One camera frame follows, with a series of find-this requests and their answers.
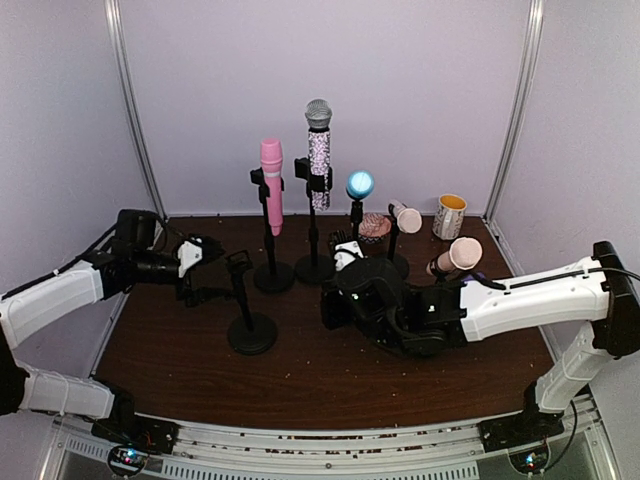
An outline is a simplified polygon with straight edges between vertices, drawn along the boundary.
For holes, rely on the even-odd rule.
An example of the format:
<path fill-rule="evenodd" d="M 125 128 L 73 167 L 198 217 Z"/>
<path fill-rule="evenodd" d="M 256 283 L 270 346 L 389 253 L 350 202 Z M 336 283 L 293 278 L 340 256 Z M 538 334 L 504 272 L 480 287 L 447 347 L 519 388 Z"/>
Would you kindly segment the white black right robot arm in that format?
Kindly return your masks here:
<path fill-rule="evenodd" d="M 475 272 L 476 257 L 446 258 L 456 280 L 437 260 L 435 284 L 402 279 L 386 258 L 367 257 L 344 231 L 329 237 L 335 274 L 322 287 L 326 328 L 354 325 L 372 343 L 410 357 L 429 357 L 502 333 L 578 321 L 572 344 L 528 388 L 513 417 L 519 440 L 535 440 L 557 422 L 573 397 L 611 360 L 639 350 L 636 274 L 623 268 L 612 244 L 597 242 L 591 255 L 538 274 L 490 280 Z"/>

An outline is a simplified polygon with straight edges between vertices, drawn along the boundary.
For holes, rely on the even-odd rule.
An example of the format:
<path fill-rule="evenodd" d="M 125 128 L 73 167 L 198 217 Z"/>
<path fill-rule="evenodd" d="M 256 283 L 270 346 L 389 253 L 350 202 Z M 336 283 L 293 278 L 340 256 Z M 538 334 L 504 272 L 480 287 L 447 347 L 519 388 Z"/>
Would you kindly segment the purple microphone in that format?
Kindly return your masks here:
<path fill-rule="evenodd" d="M 485 284 L 488 281 L 488 278 L 482 272 L 469 272 L 469 273 L 466 273 L 466 274 L 462 275 L 459 278 L 459 280 L 461 282 L 477 281 L 479 283 Z"/>

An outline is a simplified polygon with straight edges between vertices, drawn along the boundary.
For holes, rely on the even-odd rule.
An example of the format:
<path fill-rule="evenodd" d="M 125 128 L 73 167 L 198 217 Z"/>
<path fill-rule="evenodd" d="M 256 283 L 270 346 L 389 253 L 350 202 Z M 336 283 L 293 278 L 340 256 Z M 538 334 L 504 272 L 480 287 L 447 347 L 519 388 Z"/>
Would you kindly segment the patterned ceramic bowl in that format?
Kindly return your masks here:
<path fill-rule="evenodd" d="M 359 225 L 358 239 L 368 245 L 382 243 L 391 231 L 391 221 L 379 213 L 365 213 Z"/>

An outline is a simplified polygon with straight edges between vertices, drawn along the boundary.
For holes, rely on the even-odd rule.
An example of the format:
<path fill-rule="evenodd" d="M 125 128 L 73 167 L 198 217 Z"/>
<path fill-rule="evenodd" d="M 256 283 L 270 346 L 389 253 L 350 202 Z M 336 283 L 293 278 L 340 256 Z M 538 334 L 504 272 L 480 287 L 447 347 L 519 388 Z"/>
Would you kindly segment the black pink-mic stand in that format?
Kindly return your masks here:
<path fill-rule="evenodd" d="M 262 205 L 264 221 L 263 244 L 267 255 L 267 261 L 254 272 L 254 285 L 265 294 L 282 293 L 293 286 L 295 273 L 289 264 L 276 260 L 275 237 L 269 223 L 268 199 L 270 198 L 270 189 L 265 181 L 262 169 L 252 170 L 250 179 L 251 183 L 258 187 L 258 196 Z"/>

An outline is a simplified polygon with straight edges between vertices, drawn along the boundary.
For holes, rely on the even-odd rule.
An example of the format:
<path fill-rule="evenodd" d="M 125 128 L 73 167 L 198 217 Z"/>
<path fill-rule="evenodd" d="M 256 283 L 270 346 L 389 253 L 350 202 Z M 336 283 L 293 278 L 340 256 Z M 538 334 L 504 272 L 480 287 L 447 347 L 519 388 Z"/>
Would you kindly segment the white floral mug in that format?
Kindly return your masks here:
<path fill-rule="evenodd" d="M 432 233 L 441 240 L 455 240 L 461 231 L 467 208 L 466 201 L 454 194 L 444 194 L 438 199 L 438 208 L 432 224 Z"/>

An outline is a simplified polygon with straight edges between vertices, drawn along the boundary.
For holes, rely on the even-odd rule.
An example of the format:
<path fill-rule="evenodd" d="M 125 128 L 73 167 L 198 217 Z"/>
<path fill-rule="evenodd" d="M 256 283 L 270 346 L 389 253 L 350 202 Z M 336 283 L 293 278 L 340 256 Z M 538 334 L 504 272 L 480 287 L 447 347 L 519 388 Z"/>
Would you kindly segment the aluminium front rail base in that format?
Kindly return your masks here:
<path fill-rule="evenodd" d="M 149 455 L 138 479 L 527 479 L 540 453 L 541 479 L 618 479 L 591 395 L 575 398 L 564 433 L 488 451 L 477 419 L 359 430 L 269 430 L 179 421 L 169 454 Z"/>

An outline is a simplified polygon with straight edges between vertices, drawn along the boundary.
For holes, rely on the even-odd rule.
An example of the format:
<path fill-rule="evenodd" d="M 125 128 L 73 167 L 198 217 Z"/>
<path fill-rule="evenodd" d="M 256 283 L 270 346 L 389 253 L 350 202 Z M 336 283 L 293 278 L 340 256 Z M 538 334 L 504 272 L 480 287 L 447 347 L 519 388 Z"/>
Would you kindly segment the black mic stand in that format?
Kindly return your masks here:
<path fill-rule="evenodd" d="M 268 316 L 252 312 L 246 293 L 244 274 L 253 268 L 247 250 L 226 257 L 226 268 L 230 275 L 232 292 L 240 309 L 228 330 L 227 340 L 231 348 L 245 356 L 255 356 L 268 351 L 276 342 L 278 330 Z"/>

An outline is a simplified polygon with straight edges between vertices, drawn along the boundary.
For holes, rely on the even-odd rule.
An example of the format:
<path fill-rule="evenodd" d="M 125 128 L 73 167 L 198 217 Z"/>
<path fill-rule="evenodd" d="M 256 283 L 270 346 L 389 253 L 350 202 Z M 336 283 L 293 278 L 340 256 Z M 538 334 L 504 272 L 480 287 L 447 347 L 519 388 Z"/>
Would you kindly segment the black blue-mic stand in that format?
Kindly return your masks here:
<path fill-rule="evenodd" d="M 352 238 L 359 240 L 359 228 L 363 219 L 363 202 L 361 199 L 353 199 L 351 202 L 350 221 L 352 228 Z"/>

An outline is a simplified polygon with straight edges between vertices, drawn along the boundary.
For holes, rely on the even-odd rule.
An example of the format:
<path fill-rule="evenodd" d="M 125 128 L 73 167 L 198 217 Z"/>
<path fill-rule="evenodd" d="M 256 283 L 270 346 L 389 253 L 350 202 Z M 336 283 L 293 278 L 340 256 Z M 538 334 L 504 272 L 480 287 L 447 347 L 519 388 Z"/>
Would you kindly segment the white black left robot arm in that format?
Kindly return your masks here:
<path fill-rule="evenodd" d="M 221 258 L 225 250 L 209 236 L 175 234 L 165 254 L 154 250 L 155 233 L 172 228 L 156 213 L 123 209 L 97 241 L 69 263 L 1 296 L 1 412 L 58 412 L 103 420 L 123 444 L 137 442 L 144 424 L 131 397 L 99 381 L 37 369 L 15 359 L 26 339 L 88 305 L 129 292 L 138 284 L 174 287 L 178 300 L 195 307 L 229 295 L 224 288 L 191 285 L 192 271 Z"/>

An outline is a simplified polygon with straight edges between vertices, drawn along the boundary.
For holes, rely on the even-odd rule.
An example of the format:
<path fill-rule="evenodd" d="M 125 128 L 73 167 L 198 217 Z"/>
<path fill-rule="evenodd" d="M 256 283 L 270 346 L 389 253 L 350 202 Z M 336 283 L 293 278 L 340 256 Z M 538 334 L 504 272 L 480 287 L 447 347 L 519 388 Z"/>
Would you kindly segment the blue-head microphone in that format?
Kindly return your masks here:
<path fill-rule="evenodd" d="M 374 185 L 374 177 L 370 172 L 358 170 L 349 175 L 346 183 L 346 192 L 353 200 L 363 200 L 373 192 Z"/>

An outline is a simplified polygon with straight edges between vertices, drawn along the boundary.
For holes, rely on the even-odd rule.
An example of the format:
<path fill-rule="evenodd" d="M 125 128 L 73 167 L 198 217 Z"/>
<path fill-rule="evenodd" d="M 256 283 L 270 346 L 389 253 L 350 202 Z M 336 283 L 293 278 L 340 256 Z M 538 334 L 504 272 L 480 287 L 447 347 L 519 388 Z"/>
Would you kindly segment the beige pink microphone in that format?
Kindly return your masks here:
<path fill-rule="evenodd" d="M 433 258 L 426 266 L 426 273 L 434 277 L 447 276 L 456 271 L 474 269 L 483 256 L 481 243 L 472 237 L 460 237 L 449 249 Z"/>

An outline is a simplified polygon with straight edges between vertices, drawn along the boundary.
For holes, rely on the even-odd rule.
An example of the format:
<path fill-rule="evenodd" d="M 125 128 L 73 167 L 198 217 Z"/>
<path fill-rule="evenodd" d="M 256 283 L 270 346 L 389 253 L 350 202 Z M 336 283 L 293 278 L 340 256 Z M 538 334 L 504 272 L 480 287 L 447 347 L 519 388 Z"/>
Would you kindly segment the black glitter-mic stand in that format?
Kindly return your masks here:
<path fill-rule="evenodd" d="M 319 230 L 316 223 L 316 209 L 313 203 L 314 193 L 329 193 L 333 186 L 333 170 L 329 168 L 327 176 L 313 174 L 311 161 L 306 158 L 294 160 L 295 177 L 306 181 L 306 195 L 309 205 L 310 225 L 308 229 L 308 242 L 310 253 L 301 257 L 295 264 L 296 278 L 307 285 L 320 285 L 328 280 L 334 273 L 334 261 L 321 255 L 318 249 Z"/>

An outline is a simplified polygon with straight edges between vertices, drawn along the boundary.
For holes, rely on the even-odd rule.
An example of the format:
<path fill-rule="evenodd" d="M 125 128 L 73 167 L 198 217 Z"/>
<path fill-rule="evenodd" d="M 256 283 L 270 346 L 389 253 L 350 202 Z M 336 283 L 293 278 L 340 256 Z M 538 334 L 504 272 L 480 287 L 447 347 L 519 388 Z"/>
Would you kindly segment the aluminium left corner post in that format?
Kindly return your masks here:
<path fill-rule="evenodd" d="M 155 212 L 163 219 L 167 219 L 168 216 L 164 202 L 161 198 L 153 166 L 151 164 L 143 125 L 136 101 L 135 89 L 127 55 L 120 1 L 105 0 L 104 10 L 124 100 L 127 123 L 132 137 L 137 162 L 141 170 L 143 183 Z"/>

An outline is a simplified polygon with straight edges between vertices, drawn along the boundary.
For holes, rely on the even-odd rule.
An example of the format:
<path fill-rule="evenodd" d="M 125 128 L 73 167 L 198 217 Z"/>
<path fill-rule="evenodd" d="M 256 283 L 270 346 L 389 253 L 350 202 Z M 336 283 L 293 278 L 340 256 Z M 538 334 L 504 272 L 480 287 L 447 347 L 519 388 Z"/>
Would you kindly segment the aluminium corner post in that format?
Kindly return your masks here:
<path fill-rule="evenodd" d="M 524 123 L 526 107 L 532 90 L 539 58 L 544 26 L 545 4 L 546 2 L 544 0 L 531 0 L 529 2 L 528 19 L 511 113 L 500 154 L 498 169 L 483 215 L 483 219 L 489 225 L 495 221 Z"/>
<path fill-rule="evenodd" d="M 143 183 L 155 212 L 163 219 L 167 219 L 168 216 L 164 202 L 161 198 L 153 166 L 151 164 L 143 125 L 136 101 L 135 89 L 127 55 L 120 1 L 105 0 L 104 10 L 124 100 L 127 123 L 132 137 L 137 162 L 141 170 Z"/>

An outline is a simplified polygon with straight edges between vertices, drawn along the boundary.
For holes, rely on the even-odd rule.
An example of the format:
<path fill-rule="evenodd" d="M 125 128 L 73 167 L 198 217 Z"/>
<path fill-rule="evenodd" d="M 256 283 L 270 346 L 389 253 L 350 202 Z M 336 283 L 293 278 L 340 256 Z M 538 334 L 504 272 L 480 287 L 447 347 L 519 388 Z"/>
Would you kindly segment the black small-mic stand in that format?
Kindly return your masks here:
<path fill-rule="evenodd" d="M 395 217 L 391 217 L 391 230 L 387 250 L 387 259 L 394 265 L 401 278 L 405 280 L 409 276 L 410 266 L 407 259 L 400 253 L 396 252 L 399 234 L 400 229 L 398 226 L 398 221 Z"/>

